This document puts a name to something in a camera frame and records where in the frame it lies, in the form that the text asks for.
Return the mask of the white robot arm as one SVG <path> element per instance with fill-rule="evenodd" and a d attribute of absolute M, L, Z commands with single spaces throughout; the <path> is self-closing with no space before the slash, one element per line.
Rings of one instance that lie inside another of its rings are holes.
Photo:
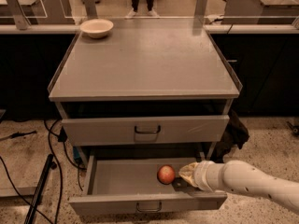
<path fill-rule="evenodd" d="M 244 161 L 193 162 L 182 167 L 178 174 L 203 191 L 262 197 L 299 214 L 299 183 L 268 175 Z"/>

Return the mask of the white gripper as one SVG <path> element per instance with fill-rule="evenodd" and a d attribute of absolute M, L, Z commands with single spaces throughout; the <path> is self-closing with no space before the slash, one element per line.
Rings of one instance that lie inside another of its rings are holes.
<path fill-rule="evenodd" d="M 213 161 L 193 162 L 181 167 L 179 176 L 195 188 L 204 191 L 223 190 L 223 164 Z"/>

